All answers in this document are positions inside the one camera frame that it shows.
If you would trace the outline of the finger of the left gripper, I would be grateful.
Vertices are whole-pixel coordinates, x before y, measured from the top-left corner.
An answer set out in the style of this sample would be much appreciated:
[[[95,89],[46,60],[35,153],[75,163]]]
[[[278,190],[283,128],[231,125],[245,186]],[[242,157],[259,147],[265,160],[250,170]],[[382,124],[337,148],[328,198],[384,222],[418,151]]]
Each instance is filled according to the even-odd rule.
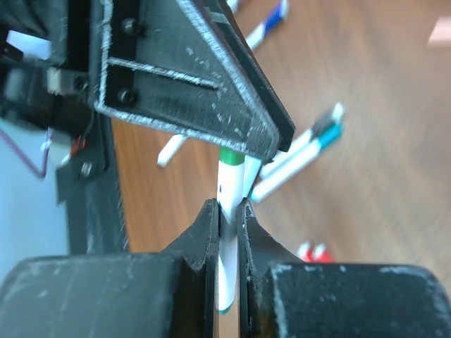
[[[179,1],[182,59],[193,78],[184,90],[179,133],[238,152],[290,147],[295,124],[260,68],[224,1]]]
[[[111,118],[267,161],[280,144],[224,1],[93,1],[89,101]]]

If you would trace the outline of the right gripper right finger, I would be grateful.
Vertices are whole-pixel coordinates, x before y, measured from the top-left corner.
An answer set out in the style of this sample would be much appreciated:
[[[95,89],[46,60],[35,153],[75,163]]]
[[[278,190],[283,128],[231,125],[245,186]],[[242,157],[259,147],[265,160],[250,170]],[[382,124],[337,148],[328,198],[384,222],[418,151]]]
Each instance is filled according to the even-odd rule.
[[[449,337],[450,300],[417,265],[306,263],[237,210],[241,337]]]

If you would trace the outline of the peach cap acrylic marker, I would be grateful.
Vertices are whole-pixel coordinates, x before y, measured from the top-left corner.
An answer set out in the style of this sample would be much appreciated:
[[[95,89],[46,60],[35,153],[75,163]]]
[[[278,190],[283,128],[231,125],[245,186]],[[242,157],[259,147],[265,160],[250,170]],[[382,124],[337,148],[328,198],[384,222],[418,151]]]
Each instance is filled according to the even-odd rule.
[[[439,17],[428,38],[428,47],[450,46],[451,42],[451,18],[450,16]]]

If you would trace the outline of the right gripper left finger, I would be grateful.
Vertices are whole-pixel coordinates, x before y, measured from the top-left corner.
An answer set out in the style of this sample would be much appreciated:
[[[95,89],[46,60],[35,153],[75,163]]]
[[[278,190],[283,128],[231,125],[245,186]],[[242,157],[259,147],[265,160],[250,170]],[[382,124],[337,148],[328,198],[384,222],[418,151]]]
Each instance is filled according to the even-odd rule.
[[[2,337],[217,337],[218,202],[158,253],[19,262],[1,286]]]

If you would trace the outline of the green cap acrylic marker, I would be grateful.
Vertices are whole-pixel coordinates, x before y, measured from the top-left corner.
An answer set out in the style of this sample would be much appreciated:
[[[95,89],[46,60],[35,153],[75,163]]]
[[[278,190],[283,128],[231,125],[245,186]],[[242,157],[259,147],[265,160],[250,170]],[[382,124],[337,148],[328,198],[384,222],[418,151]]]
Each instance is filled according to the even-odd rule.
[[[226,314],[235,299],[237,278],[237,207],[243,198],[245,156],[221,147],[217,200],[221,210],[218,249],[218,312]]]

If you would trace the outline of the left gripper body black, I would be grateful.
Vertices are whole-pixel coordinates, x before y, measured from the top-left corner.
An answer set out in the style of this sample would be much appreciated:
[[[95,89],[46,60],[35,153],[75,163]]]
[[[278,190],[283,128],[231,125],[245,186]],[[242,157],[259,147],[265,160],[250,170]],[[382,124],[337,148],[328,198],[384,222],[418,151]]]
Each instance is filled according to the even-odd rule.
[[[91,1],[1,2],[1,119],[87,134]]]

